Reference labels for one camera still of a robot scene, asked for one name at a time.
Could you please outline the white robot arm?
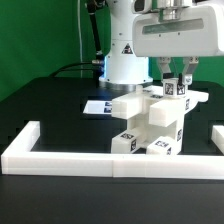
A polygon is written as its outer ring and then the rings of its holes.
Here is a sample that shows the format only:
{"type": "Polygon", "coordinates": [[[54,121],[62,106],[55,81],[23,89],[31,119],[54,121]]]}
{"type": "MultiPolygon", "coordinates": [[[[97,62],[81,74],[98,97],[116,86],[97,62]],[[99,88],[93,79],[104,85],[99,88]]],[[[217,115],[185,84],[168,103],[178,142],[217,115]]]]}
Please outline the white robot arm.
{"type": "Polygon", "coordinates": [[[150,57],[163,74],[172,58],[181,57],[182,83],[189,85],[200,57],[224,55],[224,0],[86,0],[86,8],[104,85],[150,83],[150,57]],[[95,17],[105,7],[111,18],[108,54],[102,53],[95,17]]]}

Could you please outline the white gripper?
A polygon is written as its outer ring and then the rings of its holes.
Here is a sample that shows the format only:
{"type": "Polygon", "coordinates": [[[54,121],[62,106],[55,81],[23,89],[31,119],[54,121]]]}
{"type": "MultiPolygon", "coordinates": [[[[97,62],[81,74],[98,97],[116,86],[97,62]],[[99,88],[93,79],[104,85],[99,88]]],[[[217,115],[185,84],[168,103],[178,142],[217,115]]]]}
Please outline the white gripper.
{"type": "Polygon", "coordinates": [[[170,57],[184,57],[182,84],[191,85],[199,58],[224,55],[224,0],[134,0],[133,49],[158,57],[161,80],[170,79],[170,57]]]}

